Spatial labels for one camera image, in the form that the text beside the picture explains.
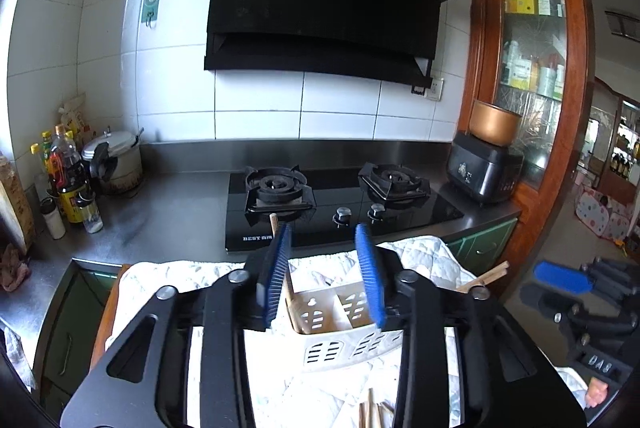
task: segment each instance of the salt shaker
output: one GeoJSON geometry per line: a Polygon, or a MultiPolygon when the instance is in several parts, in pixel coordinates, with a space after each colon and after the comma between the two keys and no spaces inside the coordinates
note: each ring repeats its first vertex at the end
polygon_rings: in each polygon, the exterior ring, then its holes
{"type": "Polygon", "coordinates": [[[102,218],[98,205],[95,203],[95,193],[91,189],[83,189],[78,193],[76,205],[82,214],[82,223],[88,233],[97,233],[102,229],[102,218]]]}
{"type": "Polygon", "coordinates": [[[47,197],[40,201],[40,212],[54,240],[65,236],[65,224],[62,222],[62,217],[60,217],[56,201],[52,197],[47,197]]]}

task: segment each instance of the wooden table edge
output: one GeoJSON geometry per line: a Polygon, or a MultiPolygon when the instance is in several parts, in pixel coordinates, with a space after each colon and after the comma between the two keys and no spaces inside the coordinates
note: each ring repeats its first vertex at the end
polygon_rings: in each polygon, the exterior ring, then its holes
{"type": "Polygon", "coordinates": [[[125,264],[120,268],[116,281],[113,284],[113,288],[109,293],[107,305],[104,307],[102,313],[102,319],[100,320],[100,326],[98,327],[98,333],[95,335],[94,351],[91,354],[91,364],[89,370],[94,368],[95,364],[100,361],[100,358],[104,354],[104,344],[107,342],[108,337],[113,332],[113,322],[116,319],[116,308],[118,307],[118,294],[120,279],[122,275],[126,273],[127,269],[131,267],[131,264],[125,264]]]}

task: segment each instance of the copper pot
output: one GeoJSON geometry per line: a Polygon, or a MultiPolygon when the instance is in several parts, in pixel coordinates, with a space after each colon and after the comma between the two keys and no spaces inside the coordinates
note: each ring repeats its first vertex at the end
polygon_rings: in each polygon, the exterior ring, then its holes
{"type": "Polygon", "coordinates": [[[469,131],[496,146],[509,146],[516,138],[520,126],[520,115],[493,104],[474,101],[469,131]]]}

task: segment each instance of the stainless steel countertop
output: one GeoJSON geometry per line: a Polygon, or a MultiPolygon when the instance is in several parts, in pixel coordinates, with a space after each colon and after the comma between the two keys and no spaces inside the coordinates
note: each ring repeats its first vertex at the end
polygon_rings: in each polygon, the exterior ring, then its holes
{"type": "MultiPolygon", "coordinates": [[[[442,165],[413,168],[429,177],[431,188],[465,216],[411,236],[433,234],[451,241],[520,213],[511,202],[479,207],[446,183],[442,165]]],[[[131,198],[98,199],[104,222],[98,233],[87,234],[80,225],[67,226],[60,240],[53,240],[47,232],[39,234],[29,252],[30,278],[13,293],[0,293],[0,317],[22,338],[31,365],[47,310],[73,259],[103,264],[105,272],[142,261],[242,261],[225,251],[228,179],[228,173],[211,172],[153,175],[131,198]]]]}

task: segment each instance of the gas stove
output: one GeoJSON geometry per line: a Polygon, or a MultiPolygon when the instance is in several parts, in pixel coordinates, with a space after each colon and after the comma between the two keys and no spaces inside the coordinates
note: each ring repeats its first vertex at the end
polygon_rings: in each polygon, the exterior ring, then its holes
{"type": "Polygon", "coordinates": [[[353,249],[354,228],[369,224],[374,239],[463,214],[429,181],[404,167],[367,163],[362,169],[247,168],[229,177],[225,249],[253,251],[269,245],[269,215],[293,226],[292,245],[304,254],[353,249]]]}

